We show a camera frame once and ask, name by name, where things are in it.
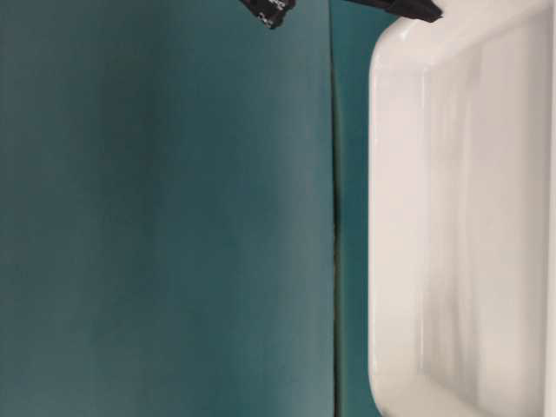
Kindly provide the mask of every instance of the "teal panel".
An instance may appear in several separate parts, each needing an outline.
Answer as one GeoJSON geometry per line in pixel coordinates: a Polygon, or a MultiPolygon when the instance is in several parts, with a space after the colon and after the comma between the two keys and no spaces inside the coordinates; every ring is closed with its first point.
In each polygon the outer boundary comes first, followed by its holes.
{"type": "Polygon", "coordinates": [[[0,415],[332,415],[318,4],[2,1],[0,415]]]}
{"type": "Polygon", "coordinates": [[[371,417],[367,377],[368,71],[387,13],[331,2],[338,230],[338,404],[340,417],[371,417]]]}

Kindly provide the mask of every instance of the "teal surface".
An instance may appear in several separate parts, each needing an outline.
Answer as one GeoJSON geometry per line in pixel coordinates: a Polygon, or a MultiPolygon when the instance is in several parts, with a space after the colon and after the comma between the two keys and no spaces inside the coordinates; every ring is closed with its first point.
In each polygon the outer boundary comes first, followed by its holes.
{"type": "Polygon", "coordinates": [[[0,5],[0,415],[332,416],[328,9],[0,5]]]}
{"type": "Polygon", "coordinates": [[[340,417],[379,413],[367,377],[368,70],[392,15],[331,2],[337,188],[338,401],[340,417]]]}

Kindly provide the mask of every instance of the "black object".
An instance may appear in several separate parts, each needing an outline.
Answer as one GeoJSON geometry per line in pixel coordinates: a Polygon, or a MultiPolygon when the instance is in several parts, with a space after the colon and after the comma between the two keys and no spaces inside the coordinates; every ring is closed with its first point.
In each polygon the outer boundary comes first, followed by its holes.
{"type": "Polygon", "coordinates": [[[253,16],[258,17],[269,29],[281,25],[288,10],[295,6],[295,0],[240,0],[253,16]]]}
{"type": "MultiPolygon", "coordinates": [[[[295,0],[240,0],[254,16],[270,29],[281,25],[295,0]]],[[[442,17],[442,10],[432,0],[347,0],[353,3],[383,9],[393,15],[435,22],[442,17]]]]}

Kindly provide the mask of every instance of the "teal wall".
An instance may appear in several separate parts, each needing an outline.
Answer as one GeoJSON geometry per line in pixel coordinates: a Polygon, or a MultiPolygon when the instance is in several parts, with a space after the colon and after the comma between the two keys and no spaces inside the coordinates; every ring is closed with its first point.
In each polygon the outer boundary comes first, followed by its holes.
{"type": "Polygon", "coordinates": [[[1,415],[332,415],[320,4],[2,1],[1,415]]]}
{"type": "Polygon", "coordinates": [[[331,1],[338,250],[340,417],[378,416],[367,377],[368,69],[387,13],[331,1]]]}

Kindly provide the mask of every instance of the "white container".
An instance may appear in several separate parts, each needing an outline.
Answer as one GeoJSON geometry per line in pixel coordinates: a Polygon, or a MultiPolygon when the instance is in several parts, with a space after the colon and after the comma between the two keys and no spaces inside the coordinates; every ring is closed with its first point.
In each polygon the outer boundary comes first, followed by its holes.
{"type": "Polygon", "coordinates": [[[389,417],[556,417],[553,5],[439,5],[372,62],[374,399],[389,417]]]}

